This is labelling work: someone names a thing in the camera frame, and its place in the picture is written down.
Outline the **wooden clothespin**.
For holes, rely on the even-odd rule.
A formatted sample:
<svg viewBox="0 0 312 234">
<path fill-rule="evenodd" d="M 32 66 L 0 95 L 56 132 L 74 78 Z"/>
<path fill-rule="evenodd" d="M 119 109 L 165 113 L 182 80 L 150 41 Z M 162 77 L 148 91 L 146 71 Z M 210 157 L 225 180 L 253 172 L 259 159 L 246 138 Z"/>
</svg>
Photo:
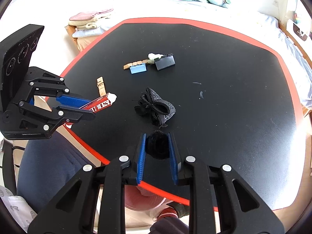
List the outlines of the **wooden clothespin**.
<svg viewBox="0 0 312 234">
<path fill-rule="evenodd" d="M 101 97 L 106 95 L 105 84 L 104 84 L 104 80 L 102 77 L 97 78 L 97 87 L 98 87 L 99 95 Z"/>
</svg>

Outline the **red cardboard box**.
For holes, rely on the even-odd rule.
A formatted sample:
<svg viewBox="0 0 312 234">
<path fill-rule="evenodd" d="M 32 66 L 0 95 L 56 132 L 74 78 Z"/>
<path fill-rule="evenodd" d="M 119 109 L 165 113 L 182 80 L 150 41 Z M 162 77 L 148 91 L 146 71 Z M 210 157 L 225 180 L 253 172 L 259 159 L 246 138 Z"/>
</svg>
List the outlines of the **red cardboard box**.
<svg viewBox="0 0 312 234">
<path fill-rule="evenodd" d="M 106 95 L 98 97 L 94 100 L 62 96 L 58 99 L 58 102 L 65 106 L 83 110 L 90 110 L 93 113 L 97 113 L 111 106 L 116 100 L 117 95 L 109 92 Z"/>
</svg>

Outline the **blue binder clip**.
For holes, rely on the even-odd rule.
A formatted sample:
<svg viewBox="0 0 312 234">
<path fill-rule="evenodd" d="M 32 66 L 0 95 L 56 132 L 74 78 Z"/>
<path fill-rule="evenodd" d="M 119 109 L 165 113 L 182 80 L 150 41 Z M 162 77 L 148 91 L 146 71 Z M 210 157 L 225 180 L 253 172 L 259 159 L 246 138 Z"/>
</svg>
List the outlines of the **blue binder clip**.
<svg viewBox="0 0 312 234">
<path fill-rule="evenodd" d="M 141 72 L 146 72 L 146 64 L 141 63 L 139 65 L 131 66 L 129 69 L 130 69 L 131 74 L 138 74 Z"/>
</svg>

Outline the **wooden segmented strip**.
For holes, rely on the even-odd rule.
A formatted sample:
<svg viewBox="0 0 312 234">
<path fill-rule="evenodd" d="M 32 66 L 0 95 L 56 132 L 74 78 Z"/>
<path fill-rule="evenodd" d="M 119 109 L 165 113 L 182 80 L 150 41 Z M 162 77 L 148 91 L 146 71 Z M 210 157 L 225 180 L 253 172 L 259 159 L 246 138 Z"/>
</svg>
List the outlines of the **wooden segmented strip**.
<svg viewBox="0 0 312 234">
<path fill-rule="evenodd" d="M 131 62 L 131 63 L 125 64 L 125 65 L 123 66 L 123 69 L 126 70 L 126 69 L 129 69 L 129 68 L 132 67 L 132 66 L 138 66 L 138 65 L 142 65 L 142 64 L 149 63 L 149 62 L 150 62 L 149 59 Z"/>
</svg>

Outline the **white green tissue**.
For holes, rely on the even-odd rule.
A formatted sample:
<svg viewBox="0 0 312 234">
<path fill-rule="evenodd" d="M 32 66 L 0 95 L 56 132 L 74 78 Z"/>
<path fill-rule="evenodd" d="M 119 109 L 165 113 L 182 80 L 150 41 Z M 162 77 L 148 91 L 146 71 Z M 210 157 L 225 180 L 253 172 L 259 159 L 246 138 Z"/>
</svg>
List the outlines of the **white green tissue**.
<svg viewBox="0 0 312 234">
<path fill-rule="evenodd" d="M 155 59 L 161 58 L 163 55 L 162 54 L 154 54 L 154 53 L 149 53 L 148 54 L 148 63 L 149 64 L 154 64 Z"/>
</svg>

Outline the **black binder clip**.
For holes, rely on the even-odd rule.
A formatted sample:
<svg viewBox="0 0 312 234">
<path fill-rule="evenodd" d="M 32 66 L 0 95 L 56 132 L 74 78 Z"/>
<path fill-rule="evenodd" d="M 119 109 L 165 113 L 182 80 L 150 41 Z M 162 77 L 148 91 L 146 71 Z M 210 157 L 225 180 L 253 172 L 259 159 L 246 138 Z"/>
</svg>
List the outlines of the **black binder clip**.
<svg viewBox="0 0 312 234">
<path fill-rule="evenodd" d="M 170 54 L 163 55 L 159 58 L 155 58 L 154 64 L 156 66 L 156 69 L 159 71 L 159 70 L 175 65 L 175 59 L 174 59 L 173 54 L 170 53 Z"/>
</svg>

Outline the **pink trash bin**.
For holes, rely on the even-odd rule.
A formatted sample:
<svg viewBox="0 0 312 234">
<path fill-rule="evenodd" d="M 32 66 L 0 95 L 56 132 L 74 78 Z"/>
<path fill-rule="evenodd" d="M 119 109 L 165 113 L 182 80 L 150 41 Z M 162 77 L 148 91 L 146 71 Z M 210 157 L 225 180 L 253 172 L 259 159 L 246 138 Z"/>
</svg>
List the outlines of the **pink trash bin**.
<svg viewBox="0 0 312 234">
<path fill-rule="evenodd" d="M 140 186 L 124 186 L 125 207 L 133 211 L 150 211 L 164 204 L 166 198 Z"/>
</svg>

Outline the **black slipper right foot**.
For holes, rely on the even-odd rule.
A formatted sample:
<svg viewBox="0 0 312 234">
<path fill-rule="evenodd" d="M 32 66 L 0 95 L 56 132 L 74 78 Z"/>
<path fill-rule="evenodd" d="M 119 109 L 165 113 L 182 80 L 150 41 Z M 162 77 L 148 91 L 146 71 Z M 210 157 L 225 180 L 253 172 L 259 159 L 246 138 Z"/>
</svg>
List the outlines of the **black slipper right foot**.
<svg viewBox="0 0 312 234">
<path fill-rule="evenodd" d="M 162 204 L 158 208 L 150 212 L 150 217 L 153 221 L 158 221 L 165 217 L 173 217 L 180 219 L 190 214 L 190 206 L 171 201 L 167 204 Z"/>
</svg>

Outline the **person's legs dark trousers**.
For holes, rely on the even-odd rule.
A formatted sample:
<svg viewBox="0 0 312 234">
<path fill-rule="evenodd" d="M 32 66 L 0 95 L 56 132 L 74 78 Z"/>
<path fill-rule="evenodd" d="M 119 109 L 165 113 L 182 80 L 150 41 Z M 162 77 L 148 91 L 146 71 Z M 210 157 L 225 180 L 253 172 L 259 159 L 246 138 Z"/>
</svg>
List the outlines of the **person's legs dark trousers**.
<svg viewBox="0 0 312 234">
<path fill-rule="evenodd" d="M 29 140 L 19 167 L 17 195 L 38 213 L 87 164 L 92 162 L 58 132 L 50 139 Z"/>
</svg>

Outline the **folded towels stack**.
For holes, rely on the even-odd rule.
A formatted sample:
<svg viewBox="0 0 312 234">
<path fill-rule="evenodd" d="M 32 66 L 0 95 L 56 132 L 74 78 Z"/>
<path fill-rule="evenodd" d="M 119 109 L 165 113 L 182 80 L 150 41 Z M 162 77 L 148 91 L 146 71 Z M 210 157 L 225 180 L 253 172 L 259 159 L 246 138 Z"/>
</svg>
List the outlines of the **folded towels stack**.
<svg viewBox="0 0 312 234">
<path fill-rule="evenodd" d="M 80 39 L 90 36 L 99 36 L 112 26 L 111 16 L 113 9 L 101 12 L 80 12 L 69 19 L 68 25 L 74 27 L 73 38 Z"/>
</svg>

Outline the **black pompom sock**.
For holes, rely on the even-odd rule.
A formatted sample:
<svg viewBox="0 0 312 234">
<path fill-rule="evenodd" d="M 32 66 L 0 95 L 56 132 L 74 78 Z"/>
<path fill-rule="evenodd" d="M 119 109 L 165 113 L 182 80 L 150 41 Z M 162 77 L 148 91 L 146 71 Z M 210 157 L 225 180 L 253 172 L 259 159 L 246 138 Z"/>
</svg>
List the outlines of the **black pompom sock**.
<svg viewBox="0 0 312 234">
<path fill-rule="evenodd" d="M 145 141 L 145 152 L 157 160 L 165 160 L 170 156 L 168 135 L 156 130 Z"/>
</svg>

